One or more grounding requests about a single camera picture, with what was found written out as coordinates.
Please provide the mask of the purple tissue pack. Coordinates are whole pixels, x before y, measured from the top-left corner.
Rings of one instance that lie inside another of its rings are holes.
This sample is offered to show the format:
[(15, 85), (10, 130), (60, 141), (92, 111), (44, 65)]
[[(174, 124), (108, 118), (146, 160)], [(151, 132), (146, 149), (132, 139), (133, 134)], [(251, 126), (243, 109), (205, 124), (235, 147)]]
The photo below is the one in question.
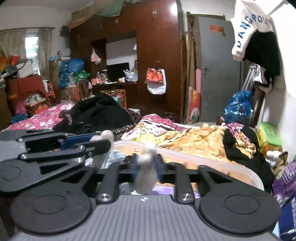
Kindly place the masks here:
[(153, 195), (175, 195), (175, 187), (171, 184), (156, 184), (152, 188)]

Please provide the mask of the plush doll striped clothes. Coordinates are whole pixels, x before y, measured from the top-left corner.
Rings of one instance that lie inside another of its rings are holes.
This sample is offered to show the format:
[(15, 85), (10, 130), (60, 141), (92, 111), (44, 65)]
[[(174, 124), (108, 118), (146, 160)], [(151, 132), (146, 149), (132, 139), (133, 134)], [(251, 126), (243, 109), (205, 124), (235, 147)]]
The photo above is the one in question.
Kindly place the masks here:
[[(119, 194), (124, 195), (146, 195), (150, 194), (152, 188), (158, 180), (154, 157), (157, 152), (155, 148), (147, 146), (137, 159), (137, 176), (132, 184), (122, 183), (119, 185)], [(107, 169), (112, 163), (124, 161), (124, 156), (117, 150), (110, 149), (103, 163), (103, 168)]]

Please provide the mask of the white plastic basket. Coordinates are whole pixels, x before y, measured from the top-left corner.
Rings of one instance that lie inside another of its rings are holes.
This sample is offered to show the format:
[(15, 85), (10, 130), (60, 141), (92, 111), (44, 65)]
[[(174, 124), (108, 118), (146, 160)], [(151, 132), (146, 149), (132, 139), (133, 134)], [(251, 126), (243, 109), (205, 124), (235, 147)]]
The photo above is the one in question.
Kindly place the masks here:
[[(114, 149), (125, 153), (127, 156), (132, 154), (141, 155), (143, 149), (147, 146), (148, 145), (136, 141), (116, 141), (112, 144)], [(245, 166), (201, 158), (161, 147), (155, 147), (155, 150), (158, 154), (162, 155), (166, 163), (175, 162), (184, 164), (189, 169), (196, 169), (199, 165), (206, 165), (222, 173), (229, 174), (231, 177), (260, 190), (264, 190), (263, 183), (259, 176)]]

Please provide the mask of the black clothes pile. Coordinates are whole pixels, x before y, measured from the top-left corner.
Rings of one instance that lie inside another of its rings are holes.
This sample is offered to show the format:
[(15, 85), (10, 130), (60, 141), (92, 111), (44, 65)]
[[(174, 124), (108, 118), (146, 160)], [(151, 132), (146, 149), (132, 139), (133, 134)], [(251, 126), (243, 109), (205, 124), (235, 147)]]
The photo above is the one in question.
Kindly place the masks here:
[(71, 109), (61, 111), (59, 117), (62, 121), (53, 127), (56, 133), (81, 135), (134, 125), (128, 111), (104, 92), (77, 102)]

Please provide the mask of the yellow orange blanket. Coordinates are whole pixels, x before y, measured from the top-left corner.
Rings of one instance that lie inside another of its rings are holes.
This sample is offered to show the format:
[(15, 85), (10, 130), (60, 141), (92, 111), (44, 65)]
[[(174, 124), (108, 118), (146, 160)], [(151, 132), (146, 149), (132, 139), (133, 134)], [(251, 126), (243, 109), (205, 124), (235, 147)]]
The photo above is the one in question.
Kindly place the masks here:
[(201, 158), (247, 166), (255, 157), (256, 145), (240, 129), (231, 126), (183, 126), (157, 114), (144, 116), (124, 133), (123, 141), (166, 148)]

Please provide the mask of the red cabinet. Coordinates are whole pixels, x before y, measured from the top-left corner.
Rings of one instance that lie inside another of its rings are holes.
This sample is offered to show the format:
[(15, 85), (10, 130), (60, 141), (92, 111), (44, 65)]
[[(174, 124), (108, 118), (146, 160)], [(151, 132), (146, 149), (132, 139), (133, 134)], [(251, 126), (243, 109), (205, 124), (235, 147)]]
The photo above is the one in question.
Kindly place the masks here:
[(31, 75), (25, 78), (10, 78), (6, 80), (6, 96), (13, 111), (19, 102), (24, 102), (32, 94), (39, 94), (45, 97), (46, 90), (43, 84), (43, 77)]

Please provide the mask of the red poster bag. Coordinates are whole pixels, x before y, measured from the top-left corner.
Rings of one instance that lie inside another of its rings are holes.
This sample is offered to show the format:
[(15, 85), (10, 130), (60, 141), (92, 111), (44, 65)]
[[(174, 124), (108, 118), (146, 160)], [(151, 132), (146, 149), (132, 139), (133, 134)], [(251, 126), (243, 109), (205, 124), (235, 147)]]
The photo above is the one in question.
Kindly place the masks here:
[(187, 123), (197, 123), (200, 117), (201, 94), (189, 87), (187, 103)]

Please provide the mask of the orange white hanging bag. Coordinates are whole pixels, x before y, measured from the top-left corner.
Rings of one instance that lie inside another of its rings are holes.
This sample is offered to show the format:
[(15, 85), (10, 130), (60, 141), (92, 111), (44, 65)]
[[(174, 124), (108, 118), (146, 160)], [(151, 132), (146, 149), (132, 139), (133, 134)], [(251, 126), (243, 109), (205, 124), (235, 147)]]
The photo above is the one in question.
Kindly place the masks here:
[(167, 89), (165, 70), (148, 68), (145, 83), (149, 93), (153, 95), (165, 94)]

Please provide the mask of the green yellow box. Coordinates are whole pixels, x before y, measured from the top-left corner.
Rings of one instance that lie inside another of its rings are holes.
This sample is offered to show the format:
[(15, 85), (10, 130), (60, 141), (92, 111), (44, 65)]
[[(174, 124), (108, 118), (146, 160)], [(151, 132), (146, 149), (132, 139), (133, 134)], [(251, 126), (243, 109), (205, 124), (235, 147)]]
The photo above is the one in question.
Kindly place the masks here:
[(264, 151), (278, 151), (282, 148), (282, 141), (277, 129), (269, 122), (261, 122), (257, 130), (259, 148)]

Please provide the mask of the grey metal door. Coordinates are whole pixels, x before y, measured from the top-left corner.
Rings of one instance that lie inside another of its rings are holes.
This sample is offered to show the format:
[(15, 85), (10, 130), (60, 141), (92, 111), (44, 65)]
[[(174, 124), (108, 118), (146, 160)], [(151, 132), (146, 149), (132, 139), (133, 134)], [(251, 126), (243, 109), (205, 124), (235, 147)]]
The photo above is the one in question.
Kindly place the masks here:
[(233, 94), (240, 90), (240, 63), (233, 59), (232, 24), (226, 20), (199, 17), (201, 43), (200, 121), (215, 122)]

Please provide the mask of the window curtain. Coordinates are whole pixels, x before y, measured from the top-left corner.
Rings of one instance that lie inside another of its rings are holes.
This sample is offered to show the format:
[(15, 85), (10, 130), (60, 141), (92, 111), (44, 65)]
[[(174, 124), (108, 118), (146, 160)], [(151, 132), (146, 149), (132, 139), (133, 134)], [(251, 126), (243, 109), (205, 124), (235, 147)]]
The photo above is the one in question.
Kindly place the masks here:
[(38, 62), (41, 76), (49, 78), (49, 59), (52, 51), (52, 29), (38, 30)]

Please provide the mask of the purple plastic bag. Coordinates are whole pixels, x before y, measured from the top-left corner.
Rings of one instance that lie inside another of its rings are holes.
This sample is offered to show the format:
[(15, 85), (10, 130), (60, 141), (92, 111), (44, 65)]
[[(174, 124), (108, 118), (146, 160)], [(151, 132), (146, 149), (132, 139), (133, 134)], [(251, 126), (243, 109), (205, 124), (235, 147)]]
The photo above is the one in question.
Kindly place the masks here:
[(284, 169), (281, 177), (273, 183), (273, 197), (283, 207), (295, 195), (295, 159)]

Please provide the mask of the blue shopping bag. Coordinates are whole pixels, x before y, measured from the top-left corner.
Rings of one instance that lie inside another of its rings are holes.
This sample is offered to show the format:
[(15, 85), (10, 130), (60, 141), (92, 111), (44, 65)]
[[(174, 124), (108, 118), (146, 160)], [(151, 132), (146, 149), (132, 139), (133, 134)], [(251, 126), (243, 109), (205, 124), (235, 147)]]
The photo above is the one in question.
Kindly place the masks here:
[(280, 238), (282, 240), (295, 240), (295, 228), (295, 197), (293, 197), (281, 209), (279, 219)]

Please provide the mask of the black hanging garment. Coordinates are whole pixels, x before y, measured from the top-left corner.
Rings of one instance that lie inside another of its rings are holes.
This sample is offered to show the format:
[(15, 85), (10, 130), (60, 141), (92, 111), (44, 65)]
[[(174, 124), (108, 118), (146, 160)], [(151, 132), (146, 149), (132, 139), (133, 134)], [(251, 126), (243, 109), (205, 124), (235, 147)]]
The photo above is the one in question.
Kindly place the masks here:
[(265, 69), (263, 76), (266, 83), (260, 83), (259, 86), (269, 87), (274, 78), (280, 75), (280, 54), (275, 33), (256, 30), (245, 49), (243, 60)]

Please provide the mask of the white hoodie blue letters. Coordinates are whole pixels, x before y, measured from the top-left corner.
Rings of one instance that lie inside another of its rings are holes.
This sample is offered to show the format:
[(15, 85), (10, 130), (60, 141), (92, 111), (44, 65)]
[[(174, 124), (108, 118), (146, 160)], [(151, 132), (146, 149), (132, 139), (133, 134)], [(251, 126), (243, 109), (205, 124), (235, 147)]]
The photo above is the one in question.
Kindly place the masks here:
[(234, 17), (231, 19), (235, 43), (232, 48), (234, 60), (242, 61), (252, 35), (274, 32), (270, 18), (255, 1), (236, 1)]

